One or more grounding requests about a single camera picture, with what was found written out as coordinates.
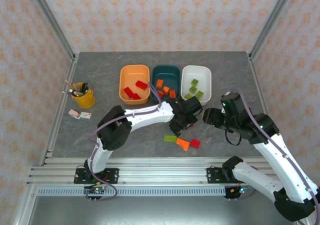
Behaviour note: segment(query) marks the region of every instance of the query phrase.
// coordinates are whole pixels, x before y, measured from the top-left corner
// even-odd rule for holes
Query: yellow cup
[[[83,82],[76,83],[78,88],[81,88],[82,84],[83,84]],[[82,109],[91,108],[96,102],[96,99],[94,96],[94,91],[91,90],[90,88],[88,89],[88,91],[86,92],[85,95],[83,95],[83,96],[72,95],[72,98],[78,103],[79,107]]]

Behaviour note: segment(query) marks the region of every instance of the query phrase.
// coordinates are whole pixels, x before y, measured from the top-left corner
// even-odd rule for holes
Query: white bin
[[[196,86],[197,91],[191,93],[189,89],[192,87],[192,80],[197,79],[199,82]],[[198,91],[203,92],[203,96],[200,98],[200,103],[202,106],[206,105],[211,99],[211,71],[205,66],[188,65],[182,70],[181,79],[181,97],[184,100],[185,95],[190,94],[195,96]]]

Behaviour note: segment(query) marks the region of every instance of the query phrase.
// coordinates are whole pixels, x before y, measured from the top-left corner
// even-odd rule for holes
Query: green block
[[[202,91],[198,91],[195,95],[195,97],[200,100],[200,98],[202,98],[202,96],[204,95],[204,93]]]
[[[176,136],[171,136],[171,135],[164,135],[164,141],[167,143],[176,143],[177,142],[177,137]]]
[[[192,98],[192,96],[188,93],[187,95],[184,96],[186,99]]]
[[[194,94],[197,91],[197,88],[195,86],[190,87],[189,89],[190,93]]]
[[[198,85],[198,82],[199,81],[197,79],[193,79],[191,84],[196,87]]]

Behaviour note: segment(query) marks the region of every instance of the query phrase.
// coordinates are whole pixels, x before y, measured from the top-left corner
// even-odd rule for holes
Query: patterned wallpaper
[[[278,0],[46,0],[73,51],[250,51]]]
[[[34,0],[0,0],[0,224],[50,134],[69,59]]]
[[[320,0],[291,0],[254,61],[268,110],[320,184]]]

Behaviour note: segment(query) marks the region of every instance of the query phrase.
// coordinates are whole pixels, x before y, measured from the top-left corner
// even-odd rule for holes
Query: orange block
[[[159,94],[160,98],[162,98],[165,95],[165,93],[163,91],[158,91],[158,94]]]
[[[158,81],[156,81],[156,87],[158,89],[161,89],[163,85],[164,85],[164,81],[163,80],[158,79]]]
[[[175,99],[177,96],[176,96],[176,91],[175,90],[170,90],[169,91],[169,94],[170,94],[170,98],[173,98]]]
[[[178,144],[180,147],[182,147],[183,150],[188,151],[190,142],[185,141],[185,140],[182,140],[182,139],[180,139],[180,138],[177,138],[177,139],[176,139],[176,144]]]
[[[165,94],[165,95],[168,95],[168,94],[169,94],[169,90],[170,90],[170,87],[167,87],[167,86],[164,86],[164,87],[163,87],[163,91],[164,91],[164,94]]]

